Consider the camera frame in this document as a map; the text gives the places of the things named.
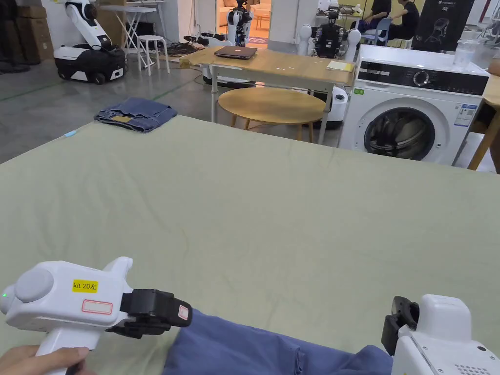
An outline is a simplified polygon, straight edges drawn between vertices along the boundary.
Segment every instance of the laptop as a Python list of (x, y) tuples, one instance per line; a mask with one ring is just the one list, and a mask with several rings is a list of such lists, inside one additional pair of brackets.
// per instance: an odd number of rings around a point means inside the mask
[(256, 52), (257, 48), (234, 47), (232, 45), (226, 45), (225, 47), (215, 52), (215, 56), (228, 59), (249, 60), (253, 55), (255, 55)]

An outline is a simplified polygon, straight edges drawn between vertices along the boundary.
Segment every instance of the black poster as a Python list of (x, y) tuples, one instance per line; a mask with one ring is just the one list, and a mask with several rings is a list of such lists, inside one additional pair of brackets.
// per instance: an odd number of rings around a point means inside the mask
[(474, 0), (426, 0), (411, 47), (414, 50), (455, 51)]

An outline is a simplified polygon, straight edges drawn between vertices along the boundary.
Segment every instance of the cardboard box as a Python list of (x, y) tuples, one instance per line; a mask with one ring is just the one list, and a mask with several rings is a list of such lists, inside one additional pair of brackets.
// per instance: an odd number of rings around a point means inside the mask
[(43, 6), (18, 6), (17, 16), (24, 18), (41, 19), (47, 18), (47, 12)]
[(49, 25), (45, 18), (17, 18), (17, 25), (21, 42), (30, 63), (53, 59), (54, 47), (52, 46)]

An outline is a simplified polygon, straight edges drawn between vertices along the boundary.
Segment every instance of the bed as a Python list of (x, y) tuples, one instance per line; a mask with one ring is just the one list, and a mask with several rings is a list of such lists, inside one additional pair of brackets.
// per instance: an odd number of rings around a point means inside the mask
[[(395, 295), (463, 299), (500, 354), (500, 179), (177, 116), (92, 122), (0, 165), (0, 285), (38, 262), (134, 259), (132, 288), (346, 351), (381, 346)], [(160, 374), (173, 329), (103, 334), (99, 375)], [(41, 333), (0, 324), (1, 352)]]

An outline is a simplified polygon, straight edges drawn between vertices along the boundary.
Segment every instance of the control panel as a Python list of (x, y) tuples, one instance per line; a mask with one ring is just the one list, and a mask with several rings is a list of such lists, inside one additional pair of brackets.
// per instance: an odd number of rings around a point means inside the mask
[(362, 61), (358, 79), (448, 93), (482, 96), (488, 76)]

